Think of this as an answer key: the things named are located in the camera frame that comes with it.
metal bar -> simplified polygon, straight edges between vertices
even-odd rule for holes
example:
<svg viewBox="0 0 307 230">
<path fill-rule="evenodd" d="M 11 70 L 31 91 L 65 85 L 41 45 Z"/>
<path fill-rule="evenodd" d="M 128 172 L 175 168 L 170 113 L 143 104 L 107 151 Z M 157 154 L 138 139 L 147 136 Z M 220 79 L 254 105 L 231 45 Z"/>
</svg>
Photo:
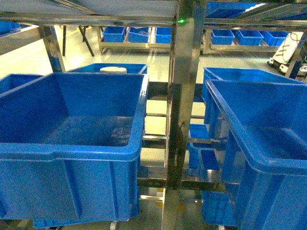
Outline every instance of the metal bar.
<svg viewBox="0 0 307 230">
<path fill-rule="evenodd" d="M 32 42 L 36 42 L 41 38 L 42 36 L 39 32 L 38 26 L 36 25 L 23 28 L 17 33 L 0 36 L 0 55 L 26 46 Z"/>
<path fill-rule="evenodd" d="M 247 19 L 250 17 L 255 17 L 256 15 L 262 14 L 263 12 L 267 12 L 271 9 L 274 9 L 276 7 L 282 7 L 283 5 L 278 4 L 278 3 L 272 3 L 272 4 L 265 4 L 262 5 L 260 7 L 254 8 L 250 11 L 247 12 L 243 12 L 241 14 L 239 14 L 238 16 L 236 16 L 236 19 Z"/>
<path fill-rule="evenodd" d="M 252 19 L 220 19 L 220 18 L 205 18 L 204 26 L 214 29 L 216 26 L 219 28 L 229 29 L 242 29 L 244 27 L 250 28 L 251 30 L 259 30 L 259 28 L 268 30 L 269 27 L 275 29 L 282 27 L 283 30 L 290 31 L 305 31 L 307 30 L 306 21 L 275 21 L 275 20 L 252 20 Z"/>
<path fill-rule="evenodd" d="M 40 36 L 43 38 L 53 72 L 65 72 L 64 62 L 54 26 L 40 26 L 39 32 Z"/>
<path fill-rule="evenodd" d="M 278 20 L 293 15 L 303 14 L 306 12 L 306 5 L 303 4 L 266 4 L 263 6 L 264 10 L 254 13 L 248 11 L 249 16 L 239 15 L 236 18 L 255 19 L 255 20 Z"/>
<path fill-rule="evenodd" d="M 209 49 L 212 51 L 248 51 L 248 52 L 276 52 L 278 50 L 278 46 L 243 46 L 243 45 L 213 45 L 209 43 Z"/>
<path fill-rule="evenodd" d="M 66 30 L 67 30 L 67 27 L 64 25 L 63 26 L 63 56 L 66 55 Z"/>
<path fill-rule="evenodd" d="M 48 0 L 48 1 L 56 2 L 56 3 L 58 3 L 62 6 L 68 7 L 68 8 L 73 9 L 73 10 L 78 10 L 78 11 L 81 11 L 83 13 L 96 14 L 92 9 L 83 6 L 77 0 Z"/>
<path fill-rule="evenodd" d="M 301 52 L 303 52 L 303 45 L 307 39 L 307 32 L 304 32 L 301 40 L 299 41 L 296 51 L 294 52 L 292 56 L 292 60 L 289 64 L 288 71 L 285 74 L 286 77 L 295 79 L 297 77 L 297 73 L 299 71 L 299 68 L 301 67 L 301 64 L 303 63 L 304 59 L 301 55 Z"/>
<path fill-rule="evenodd" d="M 149 140 L 149 141 L 163 141 L 166 140 L 165 135 L 144 135 L 143 140 Z M 205 144 L 211 144 L 210 139 L 203 139 L 203 138 L 187 138 L 187 142 L 189 143 L 205 143 Z"/>
<path fill-rule="evenodd" d="M 90 53 L 92 55 L 92 57 L 95 57 L 95 54 L 92 51 L 91 45 L 88 43 L 88 40 L 87 40 L 85 34 L 83 33 L 82 26 L 80 26 L 80 25 L 79 25 L 79 30 L 80 30 L 80 33 L 82 34 L 82 37 L 83 37 L 83 39 L 84 39 L 84 41 L 86 43 L 86 46 L 87 46 L 88 50 L 90 51 Z"/>
<path fill-rule="evenodd" d="M 183 23 L 178 23 L 177 31 L 172 34 L 171 47 L 175 49 L 174 58 L 170 59 L 168 84 L 167 112 L 170 120 L 166 130 L 167 180 L 162 230 L 174 230 L 176 224 L 205 12 L 204 7 L 193 0 L 181 0 L 178 10 L 178 21 Z"/>
<path fill-rule="evenodd" d="M 218 1 L 218 2 L 251 2 L 250 0 L 210 0 L 210 1 Z M 254 3 L 307 3 L 307 0 L 253 0 Z"/>
<path fill-rule="evenodd" d="M 0 12 L 1 20 L 23 21 L 31 20 L 80 20 L 80 21 L 139 21 L 139 22 L 174 22 L 174 17 L 145 17 L 145 16 L 111 16 L 111 15 L 69 15 L 69 14 L 44 14 L 44 13 L 11 13 Z"/>
<path fill-rule="evenodd" d="M 203 172 L 205 175 L 204 180 L 201 180 L 199 176 L 188 176 L 187 171 L 188 170 L 183 171 L 180 189 L 225 192 L 225 186 L 221 181 L 220 171 L 207 170 Z M 167 168 L 141 166 L 138 170 L 138 186 L 141 187 L 167 188 L 166 178 Z"/>
<path fill-rule="evenodd" d="M 153 113 L 146 113 L 146 116 L 167 117 L 166 114 L 153 114 Z M 191 115 L 191 119 L 204 119 L 204 116 L 203 115 Z"/>
<path fill-rule="evenodd" d="M 101 42 L 101 47 L 112 49 L 170 49 L 170 44 L 164 43 L 138 43 L 138 42 Z"/>
<path fill-rule="evenodd" d="M 150 81 L 148 86 L 148 100 L 166 101 L 167 82 Z M 194 102 L 203 102 L 201 98 L 202 84 L 196 84 L 194 90 Z"/>
<path fill-rule="evenodd" d="M 97 26 L 97 39 L 98 39 L 98 46 L 99 46 L 99 51 L 100 53 L 102 54 L 102 47 L 101 47 L 101 40 L 102 40 L 102 37 L 101 37 L 101 33 L 103 32 L 103 28 L 102 26 Z"/>
</svg>

metal shelf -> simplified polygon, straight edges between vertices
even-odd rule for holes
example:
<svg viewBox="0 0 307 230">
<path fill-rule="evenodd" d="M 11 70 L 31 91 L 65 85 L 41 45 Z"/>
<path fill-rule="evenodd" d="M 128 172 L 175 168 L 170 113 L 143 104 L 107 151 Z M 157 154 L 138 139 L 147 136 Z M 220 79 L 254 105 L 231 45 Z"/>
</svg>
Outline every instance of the metal shelf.
<svg viewBox="0 0 307 230">
<path fill-rule="evenodd" d="M 191 115 L 192 104 L 200 101 L 201 85 L 196 84 L 196 76 L 201 50 L 201 40 L 203 29 L 247 29 L 247 30 L 276 30 L 276 31 L 302 31 L 305 32 L 302 40 L 294 54 L 294 58 L 289 66 L 288 74 L 295 73 L 295 66 L 300 62 L 299 52 L 301 44 L 307 36 L 307 23 L 303 21 L 275 21 L 261 19 L 234 18 L 234 19 L 208 19 L 205 18 L 206 0 L 178 0 L 174 15 L 161 16 L 118 16 L 109 14 L 98 14 L 93 7 L 86 7 L 75 0 L 48 0 L 49 3 L 57 3 L 57 6 L 67 8 L 70 13 L 21 13 L 21 12 L 0 12 L 0 19 L 7 21 L 17 21 L 21 23 L 35 23 L 41 25 L 34 36 L 29 40 L 44 39 L 49 60 L 54 72 L 65 71 L 59 44 L 56 38 L 53 24 L 75 24 L 75 25 L 97 25 L 97 26 L 146 26 L 146 27 L 171 27 L 171 44 L 157 45 L 150 41 L 145 44 L 123 44 L 99 42 L 101 48 L 170 48 L 170 69 L 169 80 L 167 82 L 151 82 L 149 86 L 149 100 L 166 100 L 166 135 L 147 135 L 144 137 L 146 148 L 165 148 L 165 167 L 142 167 L 138 173 L 138 185 L 148 187 L 164 188 L 164 197 L 149 197 L 151 200 L 163 201 L 162 229 L 174 230 L 179 205 L 180 189 L 224 191 L 218 171 L 211 172 L 206 180 L 201 181 L 199 177 L 189 177 L 183 169 L 183 162 L 186 154 L 187 141 L 206 142 L 208 140 L 188 139 L 189 123 L 193 117 Z M 174 2 L 173 0 L 156 0 L 159 5 L 162 2 Z M 210 0 L 224 2 L 249 2 L 249 0 Z M 257 0 L 256 2 L 272 2 L 275 0 Z M 261 14 L 266 12 L 278 12 L 276 9 L 288 3 L 307 3 L 307 0 L 283 0 L 274 7 L 262 8 Z M 251 15 L 260 15 L 260 11 L 254 10 Z M 184 19 L 184 23 L 178 23 L 178 19 Z M 231 46 L 229 49 L 246 49 L 247 47 Z M 225 50 L 221 46 L 207 46 L 204 53 L 214 49 Z"/>
<path fill-rule="evenodd" d="M 5 44 L 0 46 L 0 55 L 36 42 L 41 38 L 42 36 L 36 25 L 27 25 L 19 32 L 0 35 L 0 44 Z"/>
<path fill-rule="evenodd" d="M 269 46 L 264 41 L 260 46 L 243 46 L 236 39 L 232 45 L 214 45 L 211 43 L 212 30 L 206 30 L 203 36 L 202 51 L 204 54 L 216 53 L 217 51 L 241 51 L 241 52 L 276 52 L 279 46 Z"/>
</svg>

metal upright post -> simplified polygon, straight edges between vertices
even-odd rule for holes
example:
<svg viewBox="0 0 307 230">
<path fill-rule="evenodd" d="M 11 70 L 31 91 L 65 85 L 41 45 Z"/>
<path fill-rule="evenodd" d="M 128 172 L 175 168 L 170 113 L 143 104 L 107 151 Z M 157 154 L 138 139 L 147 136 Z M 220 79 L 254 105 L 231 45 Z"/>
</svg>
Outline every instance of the metal upright post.
<svg viewBox="0 0 307 230">
<path fill-rule="evenodd" d="M 172 33 L 168 84 L 167 179 L 162 230 L 174 230 L 183 163 L 200 56 L 205 6 L 193 0 L 179 2 L 177 29 Z"/>
<path fill-rule="evenodd" d="M 204 40 L 204 44 L 203 44 L 203 54 L 207 54 L 210 52 L 210 43 L 211 43 L 211 34 L 212 34 L 212 30 L 210 29 L 206 29 L 206 33 L 205 33 L 205 40 Z"/>
<path fill-rule="evenodd" d="M 65 72 L 64 62 L 54 26 L 40 26 L 39 30 L 44 40 L 53 72 Z"/>
</svg>

storage rack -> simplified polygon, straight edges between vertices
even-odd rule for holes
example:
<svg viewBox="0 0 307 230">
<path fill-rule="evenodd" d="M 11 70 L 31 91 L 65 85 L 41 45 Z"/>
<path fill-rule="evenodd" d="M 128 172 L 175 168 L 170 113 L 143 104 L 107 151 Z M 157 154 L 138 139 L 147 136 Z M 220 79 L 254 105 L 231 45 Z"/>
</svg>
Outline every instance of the storage rack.
<svg viewBox="0 0 307 230">
<path fill-rule="evenodd" d="M 206 0 L 168 0 L 177 3 L 174 17 L 144 17 L 144 16 L 111 16 L 97 15 L 93 10 L 86 8 L 72 0 L 53 0 L 52 2 L 82 12 L 82 15 L 54 15 L 31 13 L 0 12 L 0 19 L 21 23 L 35 23 L 41 25 L 40 36 L 44 39 L 49 60 L 54 72 L 65 71 L 55 30 L 50 24 L 76 24 L 97 26 L 159 26 L 172 27 L 170 49 L 169 81 L 151 82 L 149 85 L 149 100 L 167 100 L 167 114 L 148 114 L 166 116 L 166 135 L 144 136 L 145 148 L 165 149 L 165 167 L 141 167 L 138 173 L 138 185 L 144 187 L 164 188 L 163 197 L 143 196 L 143 199 L 162 200 L 163 216 L 162 229 L 174 230 L 179 205 L 179 191 L 208 190 L 225 191 L 219 171 L 208 172 L 205 180 L 199 177 L 190 177 L 183 170 L 187 142 L 208 143 L 205 139 L 188 139 L 193 102 L 200 102 L 201 84 L 196 84 L 197 67 L 201 49 L 203 28 L 212 29 L 248 29 L 248 30 L 278 30 L 304 32 L 294 57 L 290 63 L 286 76 L 294 78 L 298 72 L 297 66 L 302 61 L 300 52 L 307 37 L 307 22 L 305 21 L 274 21 L 264 20 L 260 15 L 273 13 L 283 14 L 281 7 L 289 4 L 273 4 L 265 7 L 261 12 L 250 13 L 245 19 L 204 19 Z M 304 0 L 287 1 L 291 3 L 306 3 Z"/>
<path fill-rule="evenodd" d="M 269 46 L 265 42 L 262 42 L 260 46 L 243 46 L 235 42 L 233 45 L 214 45 L 211 43 L 212 30 L 207 29 L 203 33 L 203 41 L 201 45 L 201 52 L 203 54 L 216 53 L 217 51 L 250 51 L 250 52 L 276 52 L 278 46 Z M 108 48 L 125 48 L 125 49 L 160 49 L 169 51 L 170 44 L 156 43 L 154 41 L 154 32 L 150 33 L 150 40 L 148 43 L 132 43 L 128 42 L 128 34 L 125 37 L 124 42 L 104 42 L 101 35 L 101 29 L 97 31 L 99 50 L 103 53 L 104 49 Z"/>
</svg>

black stand leg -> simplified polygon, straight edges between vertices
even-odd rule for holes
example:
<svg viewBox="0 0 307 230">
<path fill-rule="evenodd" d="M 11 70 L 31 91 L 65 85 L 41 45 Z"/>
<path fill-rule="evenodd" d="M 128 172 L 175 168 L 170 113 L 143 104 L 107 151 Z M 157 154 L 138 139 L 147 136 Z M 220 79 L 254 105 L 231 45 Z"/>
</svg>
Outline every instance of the black stand leg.
<svg viewBox="0 0 307 230">
<path fill-rule="evenodd" d="M 66 55 L 66 26 L 63 26 L 63 56 Z"/>
<path fill-rule="evenodd" d="M 95 57 L 95 55 L 94 55 L 94 53 L 92 51 L 92 48 L 91 48 L 90 44 L 88 43 L 88 40 L 87 40 L 87 38 L 85 36 L 85 33 L 83 32 L 82 27 L 80 25 L 79 25 L 79 30 L 80 30 L 80 33 L 82 34 L 82 37 L 83 37 L 83 39 L 84 39 L 84 41 L 85 41 L 85 43 L 87 45 L 88 50 L 90 51 L 90 53 L 92 55 L 92 57 Z"/>
</svg>

